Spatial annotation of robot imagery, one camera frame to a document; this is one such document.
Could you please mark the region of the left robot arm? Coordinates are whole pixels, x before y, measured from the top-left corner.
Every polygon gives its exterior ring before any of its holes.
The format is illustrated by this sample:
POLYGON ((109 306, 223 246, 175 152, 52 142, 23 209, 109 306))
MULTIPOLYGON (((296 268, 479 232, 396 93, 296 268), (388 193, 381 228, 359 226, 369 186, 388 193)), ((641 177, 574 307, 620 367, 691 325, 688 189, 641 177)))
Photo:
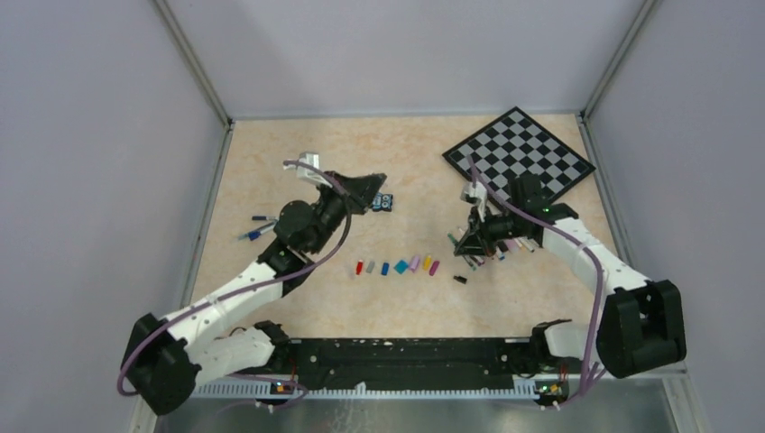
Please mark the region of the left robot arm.
POLYGON ((124 396, 139 396, 157 416, 168 415, 197 387, 249 367, 277 373, 288 364, 287 337, 268 323, 242 336, 223 332, 256 309, 297 289, 322 260, 337 229, 346 239, 352 217, 364 215, 387 177, 346 177, 322 171, 313 203, 292 200, 281 210, 267 248, 231 281, 205 298, 162 318, 137 319, 117 379, 124 396))

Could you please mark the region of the light purple highlighter cap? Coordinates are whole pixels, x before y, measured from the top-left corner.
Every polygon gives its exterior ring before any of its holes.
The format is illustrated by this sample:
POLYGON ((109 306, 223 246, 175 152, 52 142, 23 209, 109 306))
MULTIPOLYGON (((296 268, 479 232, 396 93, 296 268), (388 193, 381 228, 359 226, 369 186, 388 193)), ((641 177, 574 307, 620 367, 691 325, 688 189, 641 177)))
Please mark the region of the light purple highlighter cap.
POLYGON ((413 256, 409 263, 409 270, 412 272, 415 272, 419 268, 420 261, 421 261, 421 258, 419 255, 413 256))

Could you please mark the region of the light pink highlighter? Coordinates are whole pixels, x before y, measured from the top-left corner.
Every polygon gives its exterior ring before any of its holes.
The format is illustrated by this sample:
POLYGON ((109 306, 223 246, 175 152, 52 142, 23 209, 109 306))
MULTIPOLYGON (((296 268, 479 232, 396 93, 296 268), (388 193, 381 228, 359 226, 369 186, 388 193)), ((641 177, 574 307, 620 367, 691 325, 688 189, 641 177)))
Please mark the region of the light pink highlighter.
POLYGON ((507 247, 509 248, 509 250, 512 252, 516 252, 520 250, 519 245, 512 239, 506 240, 505 243, 507 247))

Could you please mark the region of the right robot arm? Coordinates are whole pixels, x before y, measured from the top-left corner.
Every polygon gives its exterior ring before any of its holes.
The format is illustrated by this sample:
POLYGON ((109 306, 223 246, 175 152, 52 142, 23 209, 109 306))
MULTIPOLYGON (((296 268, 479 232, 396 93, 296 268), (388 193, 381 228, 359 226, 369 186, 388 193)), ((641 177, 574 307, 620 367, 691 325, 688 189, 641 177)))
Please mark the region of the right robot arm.
POLYGON ((471 208, 454 254, 490 258, 523 238, 555 255, 594 296, 588 323, 559 319, 534 328, 529 359, 536 369, 552 372, 574 358, 586 373, 600 366, 626 378, 686 359, 682 298, 674 283, 655 281, 612 253, 572 207, 542 197, 538 176, 523 175, 511 186, 510 200, 503 200, 482 180, 464 185, 460 198, 471 208))

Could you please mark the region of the blue cap pen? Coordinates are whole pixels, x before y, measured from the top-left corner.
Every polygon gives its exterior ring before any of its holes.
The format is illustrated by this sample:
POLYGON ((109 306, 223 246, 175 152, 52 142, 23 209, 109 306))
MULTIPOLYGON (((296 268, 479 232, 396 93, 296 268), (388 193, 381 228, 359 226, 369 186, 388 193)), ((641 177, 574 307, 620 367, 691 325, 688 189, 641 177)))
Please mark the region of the blue cap pen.
POLYGON ((241 234, 237 237, 237 240, 249 240, 253 241, 257 238, 259 238, 261 235, 264 235, 268 233, 269 231, 273 230, 275 227, 275 223, 270 223, 265 226, 258 227, 254 230, 251 230, 247 233, 241 234))

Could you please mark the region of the light blue highlighter cap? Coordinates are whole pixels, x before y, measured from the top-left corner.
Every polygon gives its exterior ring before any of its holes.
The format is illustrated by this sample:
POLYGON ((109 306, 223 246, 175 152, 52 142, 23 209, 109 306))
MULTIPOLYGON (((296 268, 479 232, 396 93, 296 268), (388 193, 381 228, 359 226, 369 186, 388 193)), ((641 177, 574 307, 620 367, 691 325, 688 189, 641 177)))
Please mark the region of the light blue highlighter cap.
POLYGON ((404 260, 399 260, 399 261, 398 261, 398 262, 397 262, 397 263, 394 265, 394 270, 395 270, 395 271, 396 271, 398 274, 403 274, 403 273, 405 273, 405 272, 406 272, 408 269, 409 269, 409 263, 408 263, 408 262, 406 262, 406 261, 404 261, 404 260))

